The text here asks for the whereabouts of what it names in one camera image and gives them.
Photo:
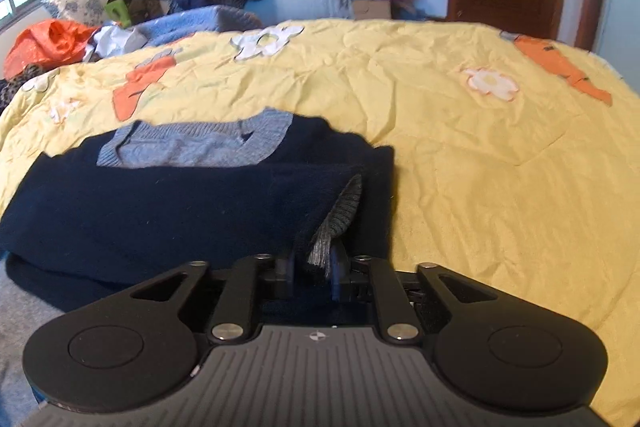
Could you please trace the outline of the navy and grey knit sweater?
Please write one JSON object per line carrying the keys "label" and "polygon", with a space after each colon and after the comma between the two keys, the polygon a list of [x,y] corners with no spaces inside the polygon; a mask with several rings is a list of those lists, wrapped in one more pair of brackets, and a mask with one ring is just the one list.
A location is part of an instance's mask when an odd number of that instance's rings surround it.
{"label": "navy and grey knit sweater", "polygon": [[331,275],[331,245],[386,258],[395,152],[318,117],[131,124],[40,155],[1,219],[6,273],[63,311],[191,261],[293,253]]}

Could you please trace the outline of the yellow floral quilt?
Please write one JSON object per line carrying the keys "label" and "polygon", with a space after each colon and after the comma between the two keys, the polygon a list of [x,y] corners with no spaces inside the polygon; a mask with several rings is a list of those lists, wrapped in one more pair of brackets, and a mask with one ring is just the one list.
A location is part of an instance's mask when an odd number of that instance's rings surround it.
{"label": "yellow floral quilt", "polygon": [[305,20],[271,56],[199,32],[140,98],[153,124],[265,107],[321,117],[396,153],[392,258],[431,259],[591,327],[608,350],[594,399],[639,418],[639,98],[603,58],[561,54],[604,104],[491,27]]}

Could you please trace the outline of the light blue folded blanket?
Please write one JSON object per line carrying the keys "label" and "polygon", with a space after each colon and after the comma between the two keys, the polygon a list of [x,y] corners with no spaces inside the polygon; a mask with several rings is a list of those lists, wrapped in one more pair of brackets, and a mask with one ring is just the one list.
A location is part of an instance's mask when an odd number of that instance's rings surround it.
{"label": "light blue folded blanket", "polygon": [[209,5],[168,14],[134,26],[146,38],[146,46],[162,46],[197,32],[247,31],[263,28],[253,13],[227,5]]}

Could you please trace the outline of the cardboard box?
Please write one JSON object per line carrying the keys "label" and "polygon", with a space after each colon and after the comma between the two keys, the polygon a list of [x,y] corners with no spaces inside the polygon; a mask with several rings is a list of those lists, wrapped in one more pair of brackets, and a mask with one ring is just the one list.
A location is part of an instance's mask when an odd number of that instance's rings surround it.
{"label": "cardboard box", "polygon": [[388,0],[352,0],[354,20],[391,20],[392,4]]}

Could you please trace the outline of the white crumpled plastic bag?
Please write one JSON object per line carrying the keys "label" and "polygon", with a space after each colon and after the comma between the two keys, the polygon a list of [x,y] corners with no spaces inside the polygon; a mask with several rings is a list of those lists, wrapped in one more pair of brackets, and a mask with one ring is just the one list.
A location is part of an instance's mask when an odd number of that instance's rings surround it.
{"label": "white crumpled plastic bag", "polygon": [[136,28],[122,29],[117,25],[106,25],[91,36],[82,61],[90,63],[122,56],[143,48],[147,43],[148,39]]}

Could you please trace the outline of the orange plastic bag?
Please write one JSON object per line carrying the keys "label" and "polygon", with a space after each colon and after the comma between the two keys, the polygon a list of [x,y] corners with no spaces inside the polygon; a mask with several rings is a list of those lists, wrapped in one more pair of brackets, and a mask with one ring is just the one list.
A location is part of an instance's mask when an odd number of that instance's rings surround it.
{"label": "orange plastic bag", "polygon": [[100,26],[49,18],[28,26],[15,39],[3,63],[4,78],[21,74],[28,65],[47,70],[81,62],[86,46]]}

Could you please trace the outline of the dark patterned cloth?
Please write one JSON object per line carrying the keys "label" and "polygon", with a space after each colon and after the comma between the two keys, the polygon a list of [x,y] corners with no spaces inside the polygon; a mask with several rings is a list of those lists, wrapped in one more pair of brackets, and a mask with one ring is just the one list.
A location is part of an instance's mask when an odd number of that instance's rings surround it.
{"label": "dark patterned cloth", "polygon": [[28,80],[32,80],[44,73],[44,68],[37,64],[27,65],[18,75],[9,80],[1,80],[0,90],[0,113],[9,106],[17,91],[24,86]]}

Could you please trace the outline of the floral white pillow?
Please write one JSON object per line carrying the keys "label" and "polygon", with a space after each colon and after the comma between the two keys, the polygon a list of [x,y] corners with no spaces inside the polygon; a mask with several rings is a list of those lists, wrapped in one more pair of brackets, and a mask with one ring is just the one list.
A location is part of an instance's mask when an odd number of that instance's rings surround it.
{"label": "floral white pillow", "polygon": [[106,21],[101,0],[42,0],[44,9],[57,20],[73,20],[85,26],[102,26]]}

